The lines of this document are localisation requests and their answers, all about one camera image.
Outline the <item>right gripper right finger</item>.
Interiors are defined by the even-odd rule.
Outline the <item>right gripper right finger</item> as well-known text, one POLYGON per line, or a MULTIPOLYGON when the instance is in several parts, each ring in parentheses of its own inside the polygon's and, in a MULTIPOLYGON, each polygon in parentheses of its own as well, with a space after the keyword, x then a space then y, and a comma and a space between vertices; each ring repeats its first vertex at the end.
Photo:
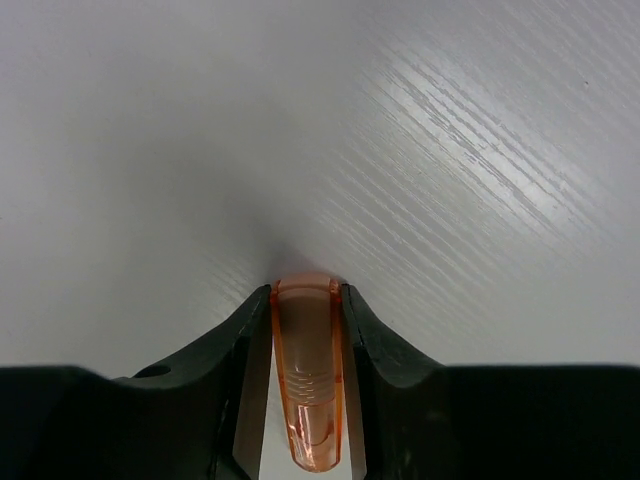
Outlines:
POLYGON ((635 479, 639 370, 438 363, 341 287, 356 479, 635 479))

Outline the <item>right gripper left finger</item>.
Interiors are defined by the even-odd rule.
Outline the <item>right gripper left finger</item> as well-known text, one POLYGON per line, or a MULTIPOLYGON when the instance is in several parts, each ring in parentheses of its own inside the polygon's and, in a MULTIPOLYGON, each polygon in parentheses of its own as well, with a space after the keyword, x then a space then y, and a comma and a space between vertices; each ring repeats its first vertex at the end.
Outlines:
POLYGON ((1 372, 5 479, 255 479, 271 362, 268 286, 130 378, 1 372))

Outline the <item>orange highlighter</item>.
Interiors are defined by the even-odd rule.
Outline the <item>orange highlighter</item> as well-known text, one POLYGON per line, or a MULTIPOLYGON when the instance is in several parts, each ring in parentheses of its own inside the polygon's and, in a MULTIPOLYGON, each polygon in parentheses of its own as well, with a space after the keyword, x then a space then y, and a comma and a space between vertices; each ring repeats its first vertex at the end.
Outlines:
POLYGON ((326 273, 278 280, 270 295, 274 355, 292 460, 312 473, 341 458, 340 285, 326 273))

